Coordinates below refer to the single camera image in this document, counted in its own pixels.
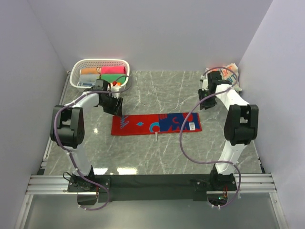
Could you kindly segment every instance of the white enclosure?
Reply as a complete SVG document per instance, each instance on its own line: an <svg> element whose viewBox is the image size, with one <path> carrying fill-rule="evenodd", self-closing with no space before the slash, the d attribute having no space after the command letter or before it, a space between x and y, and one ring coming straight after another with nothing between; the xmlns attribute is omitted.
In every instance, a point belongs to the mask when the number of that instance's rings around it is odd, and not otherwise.
<svg viewBox="0 0 305 229"><path fill-rule="evenodd" d="M301 0L3 0L0 7L1 228L13 228L67 72L81 59L131 70L203 70L235 62L260 108L255 141L288 224L305 203Z"/></svg>

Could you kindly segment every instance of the red cloth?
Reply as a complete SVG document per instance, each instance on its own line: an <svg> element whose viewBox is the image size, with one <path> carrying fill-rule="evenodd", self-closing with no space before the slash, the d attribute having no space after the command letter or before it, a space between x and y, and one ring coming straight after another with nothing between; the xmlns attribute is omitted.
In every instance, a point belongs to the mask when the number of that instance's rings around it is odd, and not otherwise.
<svg viewBox="0 0 305 229"><path fill-rule="evenodd" d="M151 135L155 132L180 132L187 113L139 114L112 117L111 135ZM202 131L198 113L192 113L185 123L183 132Z"/></svg>
<svg viewBox="0 0 305 229"><path fill-rule="evenodd" d="M103 66L101 74L126 74L125 66Z"/></svg>

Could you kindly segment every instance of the cable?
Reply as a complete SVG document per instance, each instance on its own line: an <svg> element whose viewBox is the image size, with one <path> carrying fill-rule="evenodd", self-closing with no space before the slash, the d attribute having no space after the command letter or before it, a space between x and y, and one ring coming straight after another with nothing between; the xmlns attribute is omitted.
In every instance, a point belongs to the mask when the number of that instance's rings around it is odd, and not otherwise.
<svg viewBox="0 0 305 229"><path fill-rule="evenodd" d="M67 178L65 177L65 173L68 174L70 177L72 177L72 175L71 175L70 173L68 173L68 172L64 172L64 173L62 174L62 177L63 177L65 180L67 180L67 181L70 182L70 180L67 179Z"/></svg>
<svg viewBox="0 0 305 229"><path fill-rule="evenodd" d="M120 77L118 77L115 82L118 82L119 79L123 78L123 77L126 77L126 75L121 75Z"/></svg>
<svg viewBox="0 0 305 229"><path fill-rule="evenodd" d="M226 69L228 71L230 71L236 78L237 75L235 74L235 72L233 72L231 69L229 68L226 68L226 67L214 67L214 68L210 68L208 71L206 71L203 75L206 75L208 72L210 72L211 70L214 70L214 69ZM183 155L189 159L190 161L194 162L194 163L197 163L197 164L201 164L201 165L208 165L208 164L216 164L216 163L227 163L227 164L230 164L232 166L234 166L234 168L237 170L238 172L238 175L239 175L239 183L238 183L238 186L237 186L237 190L236 190L236 193L234 194L233 198L230 199L230 201L228 201L225 205L222 205L220 206L220 208L223 208L223 207L226 207L228 205L230 205L237 197L238 195L238 192L240 190L240 184L241 184L241 179L242 179L242 175L238 169L238 167L231 161L208 161L208 162L204 162L204 161L197 161L195 159L192 159L190 156L187 155L187 153L185 152L185 150L183 149L183 146L182 146L182 133L183 133L183 130L184 130L184 126L188 120L188 118L191 116L192 112L202 103L204 102L205 100L213 97L213 96L216 96L218 94L222 94L222 93L226 93L228 91L230 91L235 85L237 84L237 81L229 88L227 88L226 90L224 91L221 91L221 92L217 92L217 93L214 93L214 94L211 94L211 95L208 95L207 97L203 98L202 100L200 100L195 106L194 108L187 114L186 118L184 119L182 125L181 125L181 129L180 129L180 133L179 133L179 144L180 144L180 149L183 153Z"/></svg>
<svg viewBox="0 0 305 229"><path fill-rule="evenodd" d="M60 138L59 138L59 136L58 136L58 130L57 130L58 117L59 117L59 115L60 115L60 113L61 113L62 111L64 111L65 109L69 108L70 106L73 106L73 105L77 104L80 100L82 100L84 97L86 97L86 96L88 96L88 95L90 95L90 94L94 94L94 93L101 93L101 94L122 93L122 92L127 91L127 90L131 87L131 85L132 85L132 81L131 81L131 84L129 85L128 88L125 88L124 90L117 91L117 92L107 92L107 91L87 92L86 94L82 94L80 97L78 97L78 98L77 98L76 100L74 100L73 102L71 102L71 103L65 105L64 107L62 107L62 108L56 113L56 115L55 115L55 119L54 119L54 133L55 133L55 139L56 139L57 144L58 144L63 150L67 151L67 154L68 154L68 156L69 156L69 158L70 158L70 160L71 160L71 162L72 162L72 164L73 164L73 167L75 168L76 172L78 173L78 175L79 175L83 180L85 180L85 181L87 181L87 182L89 182L89 183L91 183L91 184L93 184L93 185L96 185L96 186L98 186L98 187L104 189L104 190L107 192L107 195L108 195L108 198L107 198L106 202L105 202L102 206L100 206L100 207L98 207L98 208L86 208L86 207L84 207L84 206L79 205L79 207L82 208L82 209L84 209L84 210L94 211L94 210L102 209L103 207L105 207L105 206L110 202L110 193L109 193L109 190L108 190L106 187L104 187L103 185L100 185L100 184L98 184L98 183L96 183L96 182L94 182L94 181L92 181L92 180L87 179L87 178L85 177L85 175L84 175L83 173L81 173L81 171L78 169L77 164L76 164L76 162L75 162L75 160L74 160L74 158L73 158L73 155L72 155L72 153L71 153L71 150L69 150L68 148L65 148L65 147L63 146L63 144L61 143L61 140L60 140Z"/></svg>

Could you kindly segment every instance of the folded cloth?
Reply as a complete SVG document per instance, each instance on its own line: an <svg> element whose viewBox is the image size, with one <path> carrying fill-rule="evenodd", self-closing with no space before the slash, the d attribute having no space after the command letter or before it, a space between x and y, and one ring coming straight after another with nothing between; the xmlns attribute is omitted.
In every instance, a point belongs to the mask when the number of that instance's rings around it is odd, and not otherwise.
<svg viewBox="0 0 305 229"><path fill-rule="evenodd" d="M125 115L112 117L111 135L151 135L180 132L188 113ZM198 113L192 113L183 132L202 131Z"/></svg>
<svg viewBox="0 0 305 229"><path fill-rule="evenodd" d="M126 74L125 66L103 66L101 74Z"/></svg>
<svg viewBox="0 0 305 229"><path fill-rule="evenodd" d="M83 83L83 82L94 82L96 81L96 79L100 78L100 74L87 74L87 75L80 75L80 78L78 80L79 83Z"/></svg>
<svg viewBox="0 0 305 229"><path fill-rule="evenodd" d="M235 64L235 63L229 64L229 65L226 66L226 68L232 70L232 71L236 74L237 77L236 77L232 72L230 72L230 71L228 71L228 70L226 70L226 69L223 69L223 68L221 68L221 69L213 69L212 72L213 72L213 71L220 71L220 75L221 75L221 77L222 77L223 80L228 80L228 81L230 81L232 84L234 84L234 83L237 82L233 88L234 88L237 92L242 91L242 89L241 89L240 86L239 86L238 68L237 68L236 64Z"/></svg>
<svg viewBox="0 0 305 229"><path fill-rule="evenodd" d="M119 78L120 76L123 76L125 74L102 74L101 75L101 80L106 80L110 83L113 83L113 81L116 81L117 78ZM125 83L126 77L122 77L120 78L117 82L123 84Z"/></svg>
<svg viewBox="0 0 305 229"><path fill-rule="evenodd" d="M80 69L80 75L88 75L88 74L101 74L101 67L95 68L82 68Z"/></svg>

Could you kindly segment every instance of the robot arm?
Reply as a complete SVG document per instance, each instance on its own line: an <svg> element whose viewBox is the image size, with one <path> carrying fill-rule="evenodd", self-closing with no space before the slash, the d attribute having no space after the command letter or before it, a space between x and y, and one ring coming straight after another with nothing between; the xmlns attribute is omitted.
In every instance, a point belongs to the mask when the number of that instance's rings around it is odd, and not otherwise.
<svg viewBox="0 0 305 229"><path fill-rule="evenodd" d="M83 94L87 94L88 91L94 92L107 90L109 90L109 83L104 80L97 80L95 86L88 89ZM122 116L122 101L122 98L112 97L111 94L93 93L85 96L78 103L64 110L60 115L57 123L60 140L62 144L71 151L75 163L78 165L78 169L85 176L89 176L92 166L87 159L82 143L85 135L83 115L89 112L93 107L100 105L103 107L104 112ZM54 123L55 115L62 107L63 105L57 105L54 107L52 123ZM53 125L51 125L50 135L51 140L56 141ZM73 174L79 176L76 171L73 171Z"/></svg>
<svg viewBox="0 0 305 229"><path fill-rule="evenodd" d="M203 88L198 91L199 98L201 100L210 94L225 91L229 87L231 87L230 83L222 80L219 72L211 72L207 79L203 80ZM231 161L236 164L242 151L257 136L258 107L248 104L234 89L217 94L216 97L222 101L228 110L224 125L226 142L219 160ZM208 109L215 105L214 96L200 104L200 109ZM234 168L228 163L217 163L215 167L219 174L234 173Z"/></svg>

